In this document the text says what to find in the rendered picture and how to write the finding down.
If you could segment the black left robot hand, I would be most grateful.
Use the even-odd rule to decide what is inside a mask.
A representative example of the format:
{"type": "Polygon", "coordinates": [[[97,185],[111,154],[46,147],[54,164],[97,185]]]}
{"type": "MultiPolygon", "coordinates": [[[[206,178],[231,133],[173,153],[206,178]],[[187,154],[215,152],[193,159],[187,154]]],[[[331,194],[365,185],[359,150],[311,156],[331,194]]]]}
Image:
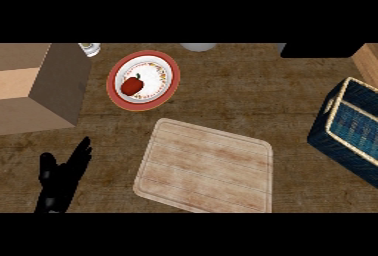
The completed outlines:
{"type": "Polygon", "coordinates": [[[66,163],[58,164],[57,158],[49,152],[40,155],[39,181],[42,192],[36,213],[67,212],[91,160],[92,147],[89,137],[80,142],[66,163]]]}

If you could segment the pale wooden cutting board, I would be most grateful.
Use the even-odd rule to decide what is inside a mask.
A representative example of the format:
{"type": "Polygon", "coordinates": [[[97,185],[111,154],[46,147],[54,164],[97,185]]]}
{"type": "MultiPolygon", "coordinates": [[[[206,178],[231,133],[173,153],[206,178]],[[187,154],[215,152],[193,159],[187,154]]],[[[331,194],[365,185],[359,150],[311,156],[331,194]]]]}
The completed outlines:
{"type": "Polygon", "coordinates": [[[272,211],[271,144],[163,118],[157,121],[135,193],[191,212],[272,211]]]}

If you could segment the dark blue wicker basket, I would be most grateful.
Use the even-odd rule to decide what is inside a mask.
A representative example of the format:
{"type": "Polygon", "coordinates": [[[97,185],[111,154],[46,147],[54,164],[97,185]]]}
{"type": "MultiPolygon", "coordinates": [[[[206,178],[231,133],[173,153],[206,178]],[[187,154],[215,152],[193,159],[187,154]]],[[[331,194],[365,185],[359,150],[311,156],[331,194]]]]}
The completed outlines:
{"type": "Polygon", "coordinates": [[[378,188],[378,88],[353,77],[337,84],[308,143],[378,188]]]}

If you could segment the brown wooden box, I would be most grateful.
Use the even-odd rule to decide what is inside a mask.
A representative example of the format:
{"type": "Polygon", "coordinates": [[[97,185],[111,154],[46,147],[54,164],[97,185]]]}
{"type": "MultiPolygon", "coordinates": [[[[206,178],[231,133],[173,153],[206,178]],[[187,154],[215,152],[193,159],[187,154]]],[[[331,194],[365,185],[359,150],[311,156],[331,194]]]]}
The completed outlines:
{"type": "Polygon", "coordinates": [[[0,43],[0,135],[77,126],[91,66],[77,43],[0,43]]]}

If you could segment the red bell pepper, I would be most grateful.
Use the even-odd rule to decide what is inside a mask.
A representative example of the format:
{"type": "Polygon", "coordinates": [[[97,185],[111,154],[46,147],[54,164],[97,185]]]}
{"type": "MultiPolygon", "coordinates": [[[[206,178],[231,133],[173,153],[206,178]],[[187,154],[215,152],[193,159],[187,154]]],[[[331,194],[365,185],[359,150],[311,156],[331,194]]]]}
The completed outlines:
{"type": "Polygon", "coordinates": [[[142,89],[144,89],[144,81],[141,80],[141,74],[136,74],[135,77],[131,77],[125,81],[122,85],[122,92],[128,96],[133,96],[142,89]]]}

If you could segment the red rimmed white plate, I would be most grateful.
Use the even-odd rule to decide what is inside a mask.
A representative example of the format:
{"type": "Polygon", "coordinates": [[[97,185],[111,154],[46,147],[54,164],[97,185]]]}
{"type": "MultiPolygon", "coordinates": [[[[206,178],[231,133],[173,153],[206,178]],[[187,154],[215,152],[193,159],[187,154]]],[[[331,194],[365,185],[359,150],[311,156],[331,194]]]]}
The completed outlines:
{"type": "Polygon", "coordinates": [[[107,92],[120,108],[147,111],[167,102],[179,82],[181,69],[175,59],[164,52],[144,50],[128,55],[114,65],[107,79],[107,92]],[[122,85],[136,74],[141,74],[144,89],[128,96],[122,92],[122,85]]]}

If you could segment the white patterned jar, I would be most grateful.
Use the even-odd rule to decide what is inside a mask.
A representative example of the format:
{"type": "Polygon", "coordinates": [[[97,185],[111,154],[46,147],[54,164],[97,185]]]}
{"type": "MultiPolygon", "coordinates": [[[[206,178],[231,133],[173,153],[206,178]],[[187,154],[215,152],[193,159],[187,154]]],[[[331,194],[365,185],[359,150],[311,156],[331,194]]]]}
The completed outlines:
{"type": "Polygon", "coordinates": [[[101,51],[100,43],[80,43],[80,47],[89,57],[97,56],[101,51]]]}

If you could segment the pale grey round vessel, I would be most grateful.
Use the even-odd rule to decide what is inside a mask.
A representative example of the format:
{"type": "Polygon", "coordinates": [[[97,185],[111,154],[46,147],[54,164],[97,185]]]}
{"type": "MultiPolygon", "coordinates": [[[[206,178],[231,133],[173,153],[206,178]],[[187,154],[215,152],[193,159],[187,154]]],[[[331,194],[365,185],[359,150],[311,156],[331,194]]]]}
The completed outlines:
{"type": "Polygon", "coordinates": [[[215,43],[182,43],[185,49],[193,52],[206,52],[216,47],[215,43]]]}

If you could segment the black appliance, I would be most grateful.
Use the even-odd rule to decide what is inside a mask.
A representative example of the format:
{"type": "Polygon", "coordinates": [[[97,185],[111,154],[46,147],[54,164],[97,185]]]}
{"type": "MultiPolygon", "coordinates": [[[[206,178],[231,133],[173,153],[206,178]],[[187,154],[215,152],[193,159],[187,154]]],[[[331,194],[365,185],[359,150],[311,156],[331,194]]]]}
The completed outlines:
{"type": "Polygon", "coordinates": [[[349,58],[362,43],[284,43],[278,45],[283,58],[349,58]]]}

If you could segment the light wooden block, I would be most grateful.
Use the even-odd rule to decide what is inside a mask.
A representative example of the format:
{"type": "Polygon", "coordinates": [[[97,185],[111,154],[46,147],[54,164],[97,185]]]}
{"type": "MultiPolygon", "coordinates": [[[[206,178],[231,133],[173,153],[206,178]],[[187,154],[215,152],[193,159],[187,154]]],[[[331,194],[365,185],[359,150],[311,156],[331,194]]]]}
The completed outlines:
{"type": "Polygon", "coordinates": [[[365,82],[378,88],[378,43],[365,43],[352,59],[365,82]]]}

